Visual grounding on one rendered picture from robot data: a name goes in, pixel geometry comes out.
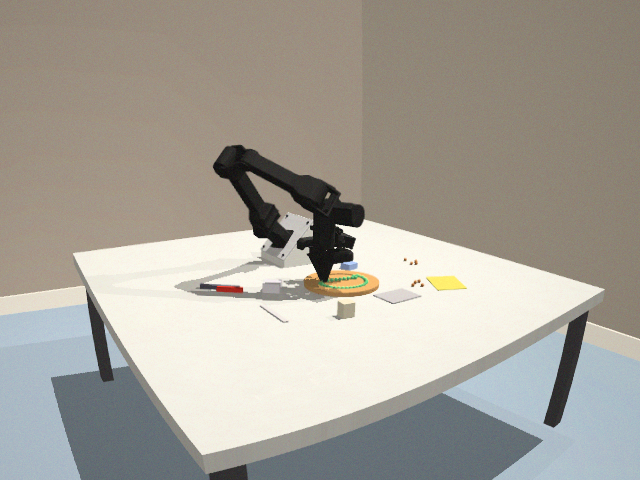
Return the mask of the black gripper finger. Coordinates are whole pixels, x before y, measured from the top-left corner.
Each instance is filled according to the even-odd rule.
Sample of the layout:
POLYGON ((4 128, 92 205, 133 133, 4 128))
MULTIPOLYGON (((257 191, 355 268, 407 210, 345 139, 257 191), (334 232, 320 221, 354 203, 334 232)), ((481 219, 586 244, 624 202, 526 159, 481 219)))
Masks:
POLYGON ((319 266, 320 274, 323 283, 328 281, 329 275, 331 273, 332 267, 334 264, 327 262, 323 257, 317 258, 317 263, 319 266))
POLYGON ((315 269, 320 281, 322 281, 322 278, 321 278, 319 266, 318 266, 318 263, 317 263, 317 258, 321 258, 321 257, 323 257, 323 255, 324 254, 312 255, 310 253, 307 253, 307 256, 309 257, 309 259, 310 259, 310 261, 311 261, 311 263, 312 263, 312 265, 313 265, 313 267, 314 267, 314 269, 315 269))

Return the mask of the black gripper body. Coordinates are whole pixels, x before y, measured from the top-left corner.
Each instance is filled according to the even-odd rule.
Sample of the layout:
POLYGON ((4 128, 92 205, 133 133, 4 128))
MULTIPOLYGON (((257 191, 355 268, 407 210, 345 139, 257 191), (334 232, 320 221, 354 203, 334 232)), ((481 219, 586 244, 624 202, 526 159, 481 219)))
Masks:
POLYGON ((305 247, 308 247, 310 254, 324 254, 323 258, 332 264, 354 261, 354 253, 351 250, 344 247, 334 248, 337 247, 336 231, 339 231, 339 227, 335 223, 316 224, 313 222, 310 230, 313 231, 313 236, 299 238, 297 249, 304 250, 305 247))

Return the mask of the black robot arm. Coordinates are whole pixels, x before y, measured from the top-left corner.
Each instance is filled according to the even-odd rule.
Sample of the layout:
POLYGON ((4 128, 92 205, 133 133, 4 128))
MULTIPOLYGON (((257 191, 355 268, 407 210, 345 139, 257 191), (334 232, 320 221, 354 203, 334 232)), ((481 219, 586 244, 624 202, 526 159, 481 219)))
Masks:
POLYGON ((253 234, 269 239, 272 248, 284 248, 294 231, 286 230, 277 222, 280 214, 275 204, 263 201, 246 174, 248 171, 290 193, 295 202, 313 213, 313 222, 316 224, 335 223, 359 228, 364 222, 364 207, 341 202, 341 192, 333 186, 310 175, 297 175, 242 145, 224 148, 213 163, 213 169, 221 178, 230 180, 248 207, 253 234), (331 194, 325 198, 328 192, 331 194))

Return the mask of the orange round board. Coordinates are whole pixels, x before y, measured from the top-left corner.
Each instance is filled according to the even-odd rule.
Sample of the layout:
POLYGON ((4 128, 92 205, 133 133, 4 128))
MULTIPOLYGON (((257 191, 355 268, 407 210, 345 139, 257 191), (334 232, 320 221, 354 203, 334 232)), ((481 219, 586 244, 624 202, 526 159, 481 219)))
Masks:
POLYGON ((304 287, 310 291, 310 292, 314 292, 314 293, 318 293, 318 294, 322 294, 322 295, 328 295, 328 296, 338 296, 338 297, 353 297, 353 296, 361 296, 361 295, 366 295, 366 294, 370 294, 372 292, 375 292, 378 288, 379 288, 379 280, 378 278, 376 278, 375 276, 371 276, 365 273, 361 273, 361 272, 355 272, 355 271, 342 271, 342 270, 334 270, 331 271, 330 275, 329 275, 329 280, 331 278, 335 279, 335 278, 343 278, 343 277, 351 277, 352 275, 361 275, 364 276, 364 278, 368 279, 368 283, 364 286, 358 287, 358 288, 349 288, 349 287, 353 287, 354 285, 359 285, 361 283, 363 283, 363 279, 358 278, 357 280, 353 279, 353 280, 345 280, 345 281, 333 281, 333 282, 325 282, 324 284, 329 285, 329 286, 336 286, 336 287, 348 287, 347 289, 331 289, 331 288, 326 288, 323 286, 318 285, 319 282, 322 282, 319 280, 319 277, 317 275, 317 273, 313 273, 308 275, 307 277, 305 277, 304 279, 304 287))

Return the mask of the light blue block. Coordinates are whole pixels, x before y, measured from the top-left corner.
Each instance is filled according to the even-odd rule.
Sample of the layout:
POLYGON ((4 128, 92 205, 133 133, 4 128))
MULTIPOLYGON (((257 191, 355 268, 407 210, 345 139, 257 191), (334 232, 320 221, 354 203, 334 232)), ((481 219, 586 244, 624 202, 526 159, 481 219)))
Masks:
POLYGON ((340 268, 348 271, 355 270, 358 269, 358 263, 353 261, 340 263, 340 268))

